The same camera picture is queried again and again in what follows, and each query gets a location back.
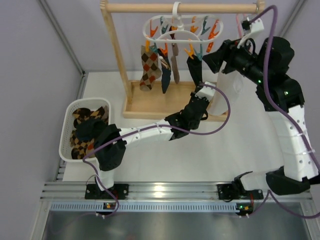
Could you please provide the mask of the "navy patterned sock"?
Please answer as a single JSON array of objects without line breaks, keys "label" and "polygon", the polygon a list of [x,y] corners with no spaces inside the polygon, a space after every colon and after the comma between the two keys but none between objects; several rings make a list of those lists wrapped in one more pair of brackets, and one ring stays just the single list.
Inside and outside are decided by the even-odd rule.
[{"label": "navy patterned sock", "polygon": [[158,49],[159,59],[161,63],[161,89],[162,93],[165,94],[169,88],[171,81],[171,65],[169,58],[166,54],[164,54],[160,49]]}]

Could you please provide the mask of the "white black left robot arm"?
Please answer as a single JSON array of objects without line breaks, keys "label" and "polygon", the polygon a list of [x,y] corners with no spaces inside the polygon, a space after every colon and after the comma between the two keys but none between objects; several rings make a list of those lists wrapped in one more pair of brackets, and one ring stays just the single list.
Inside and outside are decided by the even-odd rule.
[{"label": "white black left robot arm", "polygon": [[95,152],[98,163],[96,184],[100,191],[114,185],[115,169],[122,163],[126,149],[149,143],[172,141],[187,136],[191,130],[199,128],[200,122],[208,118],[207,108],[211,99],[193,95],[184,109],[166,118],[145,126],[118,128],[108,125],[95,139],[94,149],[110,142]]}]

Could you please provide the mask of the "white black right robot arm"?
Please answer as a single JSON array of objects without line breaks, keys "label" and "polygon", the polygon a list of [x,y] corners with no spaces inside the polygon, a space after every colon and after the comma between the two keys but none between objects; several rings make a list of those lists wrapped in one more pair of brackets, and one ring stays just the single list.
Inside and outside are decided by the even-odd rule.
[{"label": "white black right robot arm", "polygon": [[213,73],[238,72],[256,85],[256,95],[279,139],[283,165],[276,170],[238,175],[234,182],[244,191],[270,189],[279,196],[294,195],[320,182],[320,164],[305,123],[302,88],[287,74],[294,54],[289,41],[276,36],[265,39],[259,53],[250,51],[241,39],[228,39],[203,57]]}]

